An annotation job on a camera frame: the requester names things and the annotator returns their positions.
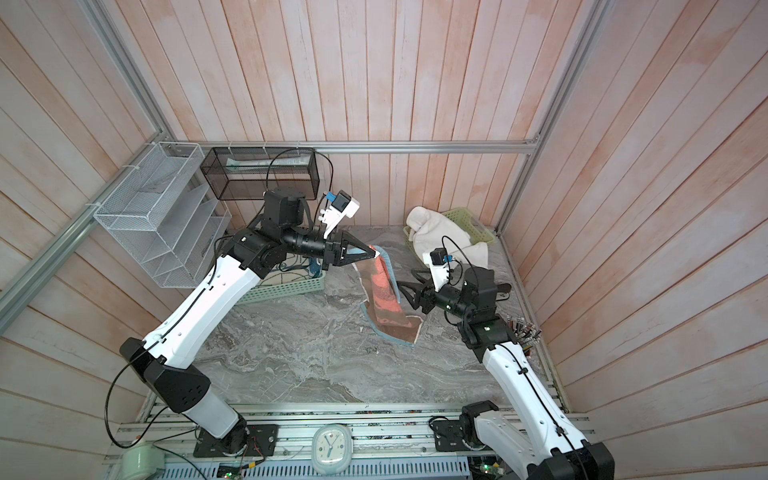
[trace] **bundle of pens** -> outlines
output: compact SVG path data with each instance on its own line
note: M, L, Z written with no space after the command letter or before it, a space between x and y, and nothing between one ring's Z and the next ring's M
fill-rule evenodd
M515 333L515 336L518 337L520 346L523 348L523 352L525 352L526 355L528 355L531 348L539 343L541 339L541 330L522 316L519 316L517 319L510 319L509 328L511 328L512 332Z

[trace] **clock face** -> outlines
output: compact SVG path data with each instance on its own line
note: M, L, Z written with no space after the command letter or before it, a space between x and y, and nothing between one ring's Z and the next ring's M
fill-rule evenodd
M312 460L324 475L341 472L352 460L352 432L344 425L327 425L315 434Z

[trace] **black mounting plate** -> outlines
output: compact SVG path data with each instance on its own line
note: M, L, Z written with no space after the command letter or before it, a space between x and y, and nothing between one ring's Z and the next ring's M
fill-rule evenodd
M219 440L213 437L205 430L200 431L200 438L195 445L194 458L213 458L224 456L216 448ZM253 442L256 442L259 450L266 457L271 457L275 454L275 443L277 442L277 425L248 425L248 451L245 453L246 457L258 456L259 453L253 447Z
M435 432L435 450L438 452L466 452L469 450L464 442L464 430L459 420L432 420Z

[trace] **white mesh shelf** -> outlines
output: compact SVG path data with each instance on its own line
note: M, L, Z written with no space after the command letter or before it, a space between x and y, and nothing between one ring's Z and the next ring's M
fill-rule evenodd
M187 188L202 160L198 144L156 144L95 215L160 286L197 286L229 225L226 206L215 214L218 200L205 200L208 185Z

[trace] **orange and brown towel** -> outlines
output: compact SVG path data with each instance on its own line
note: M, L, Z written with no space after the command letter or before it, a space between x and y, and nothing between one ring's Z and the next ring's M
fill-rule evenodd
M378 257L353 264L368 296L368 300L361 305L363 314L380 336L394 343L412 346L419 338L424 321L402 311L389 256L381 247L371 247L379 252Z

